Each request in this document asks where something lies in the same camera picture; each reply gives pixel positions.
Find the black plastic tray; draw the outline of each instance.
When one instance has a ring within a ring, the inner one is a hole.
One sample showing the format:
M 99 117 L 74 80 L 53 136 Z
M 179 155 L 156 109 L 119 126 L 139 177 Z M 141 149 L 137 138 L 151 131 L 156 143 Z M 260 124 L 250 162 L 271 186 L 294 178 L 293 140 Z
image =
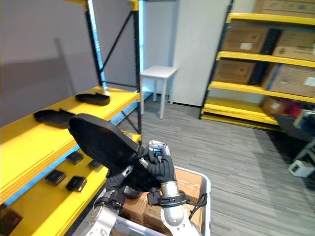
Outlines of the black plastic tray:
M 78 114 L 69 121 L 69 132 L 81 150 L 110 170 L 110 176 L 121 173 L 132 164 L 132 173 L 124 180 L 134 190 L 148 192 L 160 182 L 140 164 L 144 148 L 128 138 L 111 122 L 88 114 Z
M 109 96 L 100 94 L 97 92 L 95 94 L 90 94 L 90 93 L 78 94 L 75 96 L 75 98 L 79 102 L 86 102 L 86 103 L 99 105 L 99 106 L 106 106 L 110 102 Z
M 73 116 L 75 116 L 74 113 L 67 112 L 62 109 L 60 109 L 59 111 L 43 110 L 34 113 L 34 117 L 38 122 L 61 129 L 68 128 L 69 120 Z

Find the white table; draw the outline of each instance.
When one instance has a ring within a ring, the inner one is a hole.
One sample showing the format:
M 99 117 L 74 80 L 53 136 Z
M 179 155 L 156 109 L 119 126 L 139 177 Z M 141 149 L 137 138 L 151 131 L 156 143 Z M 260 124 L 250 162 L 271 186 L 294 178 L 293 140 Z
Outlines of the white table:
M 159 113 L 159 118 L 163 119 L 164 115 L 164 105 L 165 105 L 165 96 L 166 96 L 166 87 L 168 79 L 174 75 L 177 71 L 176 67 L 168 67 L 168 66 L 152 66 L 140 73 L 140 83 L 141 83 L 141 114 L 144 114 L 144 99 L 143 99 L 143 92 L 142 92 L 142 84 L 143 79 L 153 79 L 154 80 L 154 92 L 153 92 L 153 101 L 157 101 L 157 81 L 162 80 L 163 82 L 163 89 L 161 95 L 161 108 Z M 171 94 L 171 87 L 172 85 L 169 84 L 169 102 L 173 104 L 173 98 Z

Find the white bin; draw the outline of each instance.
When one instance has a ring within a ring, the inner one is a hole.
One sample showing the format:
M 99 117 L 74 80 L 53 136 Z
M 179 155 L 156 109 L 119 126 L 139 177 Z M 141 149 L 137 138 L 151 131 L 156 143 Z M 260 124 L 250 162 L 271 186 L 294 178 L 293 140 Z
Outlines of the white bin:
M 202 214 L 202 225 L 201 225 L 201 233 L 203 236 L 210 236 L 211 229 L 211 182 L 208 177 L 204 174 L 187 170 L 178 166 L 175 166 L 176 169 L 180 169 L 183 171 L 187 171 L 202 177 L 201 189 L 200 193 L 208 193 L 207 205 L 203 207 Z M 142 225 L 136 224 L 130 220 L 124 219 L 122 217 L 117 218 L 114 228 L 122 233 L 125 233 L 130 236 L 163 236 L 159 232 L 146 228 Z

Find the box label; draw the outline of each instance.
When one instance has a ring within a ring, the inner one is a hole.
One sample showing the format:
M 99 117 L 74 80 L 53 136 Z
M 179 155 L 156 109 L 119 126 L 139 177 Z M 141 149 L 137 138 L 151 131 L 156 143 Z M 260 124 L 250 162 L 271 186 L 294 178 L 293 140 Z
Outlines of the box label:
M 279 103 L 274 102 L 274 103 L 271 105 L 271 108 L 274 109 L 274 110 L 276 110 L 276 109 L 279 108 L 279 106 L 280 106 Z
M 241 50 L 251 50 L 252 49 L 252 43 L 241 43 L 240 49 Z
M 304 82 L 305 85 L 315 86 L 315 77 L 307 77 L 306 81 Z

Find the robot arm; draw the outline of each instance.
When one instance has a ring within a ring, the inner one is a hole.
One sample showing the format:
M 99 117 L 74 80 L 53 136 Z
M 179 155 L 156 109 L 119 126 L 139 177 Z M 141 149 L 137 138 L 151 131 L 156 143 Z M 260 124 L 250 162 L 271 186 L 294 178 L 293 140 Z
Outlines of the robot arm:
M 161 209 L 161 219 L 163 224 L 170 230 L 173 236 L 191 235 L 200 236 L 199 229 L 193 222 L 190 222 L 185 203 L 192 204 L 186 199 L 185 193 L 180 191 L 177 185 L 174 165 L 168 145 L 150 141 L 146 148 L 149 156 L 149 162 L 144 158 L 140 163 L 161 181 L 162 196 L 157 188 L 151 188 L 148 196 L 149 205 L 159 205 Z M 199 206 L 206 204 L 206 195 L 204 201 Z
M 108 178 L 105 182 L 106 192 L 94 203 L 94 212 L 89 227 L 82 235 L 109 236 L 119 212 L 122 210 L 126 197 L 120 188 L 124 179 L 132 172 L 133 166 L 128 166 L 118 175 Z

